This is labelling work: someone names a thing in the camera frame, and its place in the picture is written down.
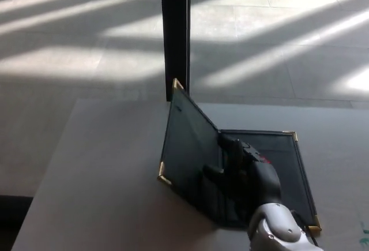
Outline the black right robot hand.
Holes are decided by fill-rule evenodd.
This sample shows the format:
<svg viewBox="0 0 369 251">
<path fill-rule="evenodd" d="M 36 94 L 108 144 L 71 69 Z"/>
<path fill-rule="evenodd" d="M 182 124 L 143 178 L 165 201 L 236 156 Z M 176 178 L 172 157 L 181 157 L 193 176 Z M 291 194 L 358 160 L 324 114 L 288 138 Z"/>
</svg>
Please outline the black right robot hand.
<svg viewBox="0 0 369 251">
<path fill-rule="evenodd" d="M 226 153 L 223 168 L 203 167 L 203 174 L 241 211 L 255 211 L 262 204 L 281 201 L 280 180 L 273 165 L 249 143 L 218 135 L 218 145 Z"/>
</svg>

